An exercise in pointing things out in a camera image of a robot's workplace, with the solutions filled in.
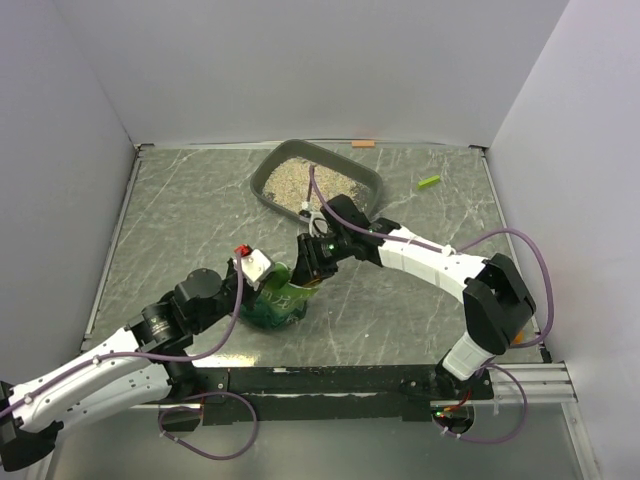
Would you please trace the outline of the green litter bag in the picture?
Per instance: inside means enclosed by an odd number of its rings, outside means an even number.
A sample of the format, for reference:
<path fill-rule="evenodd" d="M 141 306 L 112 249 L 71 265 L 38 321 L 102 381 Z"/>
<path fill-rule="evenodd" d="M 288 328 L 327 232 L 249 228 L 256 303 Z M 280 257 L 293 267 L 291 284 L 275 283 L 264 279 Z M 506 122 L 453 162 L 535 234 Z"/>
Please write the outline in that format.
<path fill-rule="evenodd" d="M 292 284 L 291 273 L 284 263 L 278 262 L 253 307 L 241 307 L 240 319 L 264 331 L 281 330 L 302 320 L 308 301 L 319 288 Z"/>

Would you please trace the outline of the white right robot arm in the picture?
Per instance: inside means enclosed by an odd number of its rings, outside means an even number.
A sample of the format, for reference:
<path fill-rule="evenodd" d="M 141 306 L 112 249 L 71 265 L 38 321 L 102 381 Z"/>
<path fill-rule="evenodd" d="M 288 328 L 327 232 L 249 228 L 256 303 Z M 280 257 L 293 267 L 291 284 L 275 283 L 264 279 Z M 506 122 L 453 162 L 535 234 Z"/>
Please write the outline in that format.
<path fill-rule="evenodd" d="M 331 199 L 320 214 L 325 228 L 297 238 L 293 284 L 315 286 L 332 277 L 340 261 L 355 258 L 412 275 L 463 305 L 465 331 L 437 366 L 438 390 L 448 398 L 462 396 L 472 376 L 509 350 L 536 312 L 514 262 L 503 254 L 459 253 L 389 219 L 371 221 L 346 195 Z"/>

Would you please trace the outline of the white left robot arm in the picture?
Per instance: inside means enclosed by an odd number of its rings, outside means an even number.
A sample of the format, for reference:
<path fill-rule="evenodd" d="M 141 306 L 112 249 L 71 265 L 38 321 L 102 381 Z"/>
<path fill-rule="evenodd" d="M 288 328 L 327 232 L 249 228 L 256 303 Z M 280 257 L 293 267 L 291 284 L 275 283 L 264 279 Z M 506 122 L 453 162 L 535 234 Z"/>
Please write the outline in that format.
<path fill-rule="evenodd" d="M 227 275 L 197 269 L 92 350 L 21 384 L 1 385 L 1 464 L 22 470 L 49 455 L 75 422 L 196 393 L 194 336 L 252 305 L 274 264 L 261 251 L 229 260 Z"/>

